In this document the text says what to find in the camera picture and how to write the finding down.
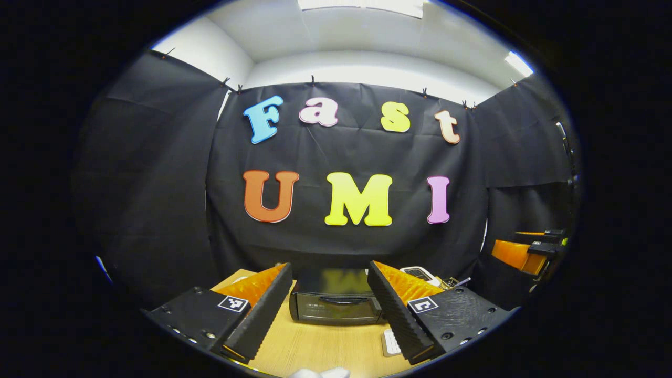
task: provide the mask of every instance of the blue letter f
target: blue letter f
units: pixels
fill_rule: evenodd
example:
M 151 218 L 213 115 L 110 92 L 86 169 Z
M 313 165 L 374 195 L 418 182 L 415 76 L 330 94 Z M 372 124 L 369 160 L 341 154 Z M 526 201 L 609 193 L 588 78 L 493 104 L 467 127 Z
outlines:
M 280 120 L 278 109 L 273 105 L 282 105 L 282 97 L 275 95 L 267 100 L 259 102 L 257 105 L 250 106 L 243 112 L 243 116 L 247 116 L 250 119 L 250 124 L 252 125 L 253 145 L 265 141 L 278 132 L 278 128 L 268 124 L 268 121 L 278 123 Z M 263 110 L 267 106 L 268 111 L 264 112 Z

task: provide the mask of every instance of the letter m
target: letter m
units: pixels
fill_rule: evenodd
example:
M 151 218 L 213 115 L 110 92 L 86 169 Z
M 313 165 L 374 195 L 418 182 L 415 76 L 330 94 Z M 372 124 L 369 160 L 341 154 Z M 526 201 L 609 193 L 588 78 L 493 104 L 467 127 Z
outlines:
M 366 209 L 369 214 L 364 219 L 367 226 L 389 226 L 392 218 L 388 214 L 388 192 L 392 178 L 387 175 L 373 175 L 360 193 L 352 176 L 343 172 L 334 172 L 327 176 L 332 185 L 331 213 L 325 217 L 325 223 L 332 226 L 347 224 L 343 207 L 347 208 L 352 223 L 358 225 Z

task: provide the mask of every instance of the black fabric curtain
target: black fabric curtain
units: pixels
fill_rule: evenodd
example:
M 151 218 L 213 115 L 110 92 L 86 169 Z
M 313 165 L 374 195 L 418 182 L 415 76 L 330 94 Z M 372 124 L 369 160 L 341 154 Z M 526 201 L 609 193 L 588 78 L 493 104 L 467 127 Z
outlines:
M 251 124 L 243 112 L 272 96 L 281 96 L 277 133 L 251 142 Z M 298 115 L 311 98 L 338 103 L 335 126 L 307 124 Z M 384 130 L 381 106 L 400 102 L 409 109 L 410 129 Z M 457 120 L 458 144 L 442 136 L 434 115 L 447 110 Z M 479 129 L 471 110 L 446 100 L 402 89 L 350 83 L 297 83 L 247 89 L 232 94 L 216 127 L 208 167 L 208 205 L 214 253 L 225 274 L 239 268 L 260 270 L 276 262 L 302 268 L 365 268 L 370 260 L 397 267 L 425 266 L 442 277 L 457 275 L 480 252 L 487 211 Z M 263 203 L 278 204 L 275 174 L 299 174 L 292 211 L 279 223 L 264 223 L 245 212 L 243 174 L 269 173 Z M 362 191 L 374 174 L 392 178 L 387 227 L 351 220 L 325 224 L 332 186 L 327 175 L 349 173 Z M 429 224 L 429 176 L 446 176 L 450 220 Z
M 532 75 L 487 99 L 474 111 L 482 135 L 480 150 L 488 188 L 565 182 L 571 166 L 556 126 L 563 118 L 558 100 Z
M 82 241 L 145 308 L 220 278 L 208 243 L 205 177 L 226 90 L 162 56 L 143 54 L 96 101 L 72 175 Z
M 520 300 L 511 293 L 522 292 L 507 287 L 529 286 L 491 261 L 494 240 L 568 227 L 571 167 L 555 122 L 564 122 L 573 139 L 571 120 L 534 75 L 474 109 L 375 85 L 258 87 L 232 93 L 217 122 L 226 88 L 162 58 L 144 54 L 94 104 L 72 176 L 82 240 L 145 308 L 195 285 L 211 287 L 240 268 L 291 262 L 298 272 L 364 267 L 370 260 L 420 265 L 442 278 L 471 276 L 477 293 L 504 307 Z M 252 143 L 243 112 L 276 95 L 284 101 L 272 124 L 277 134 Z M 310 98 L 335 100 L 337 124 L 301 121 Z M 408 107 L 408 131 L 382 128 L 386 102 Z M 442 135 L 435 118 L 441 110 L 456 119 L 459 143 Z M 243 174 L 251 169 L 270 175 L 262 198 L 269 209 L 278 204 L 275 174 L 299 174 L 283 221 L 260 222 L 246 213 Z M 359 191 L 372 175 L 390 176 L 392 223 L 354 225 L 344 211 L 346 225 L 325 224 L 333 172 L 351 175 Z M 427 221 L 430 176 L 450 179 L 446 223 Z
M 532 75 L 483 102 L 475 116 L 484 135 L 489 206 L 487 237 L 469 287 L 505 309 L 522 305 L 537 282 L 492 257 L 495 240 L 513 241 L 516 231 L 573 228 L 577 193 L 568 180 L 578 169 L 581 148 L 550 88 Z
M 570 188 L 557 182 L 539 186 L 491 188 L 488 230 L 482 254 L 474 265 L 469 288 L 509 310 L 523 304 L 536 284 L 534 277 L 492 256 L 495 240 L 513 241 L 516 231 L 567 229 Z

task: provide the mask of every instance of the ceiling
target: ceiling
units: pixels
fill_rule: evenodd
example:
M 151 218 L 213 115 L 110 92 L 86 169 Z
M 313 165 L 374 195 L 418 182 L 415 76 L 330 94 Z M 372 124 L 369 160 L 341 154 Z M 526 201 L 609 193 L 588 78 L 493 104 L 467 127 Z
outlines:
M 523 78 L 504 61 L 510 48 L 446 5 L 425 2 L 421 20 L 389 11 L 301 11 L 296 0 L 238 0 L 206 14 L 255 61 L 304 52 L 364 50 L 414 56 L 504 89 Z

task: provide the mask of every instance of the wooden table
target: wooden table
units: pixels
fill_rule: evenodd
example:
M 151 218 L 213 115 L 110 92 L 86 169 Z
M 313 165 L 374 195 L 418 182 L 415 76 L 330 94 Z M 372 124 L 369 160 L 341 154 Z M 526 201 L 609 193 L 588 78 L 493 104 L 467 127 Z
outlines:
M 240 269 L 212 290 L 252 274 L 254 272 Z M 316 326 L 296 323 L 290 315 L 289 297 L 288 293 L 249 367 L 282 378 L 303 368 L 320 372 L 343 367 L 350 370 L 351 378 L 379 378 L 411 368 L 401 354 L 383 355 L 381 335 L 389 324 Z

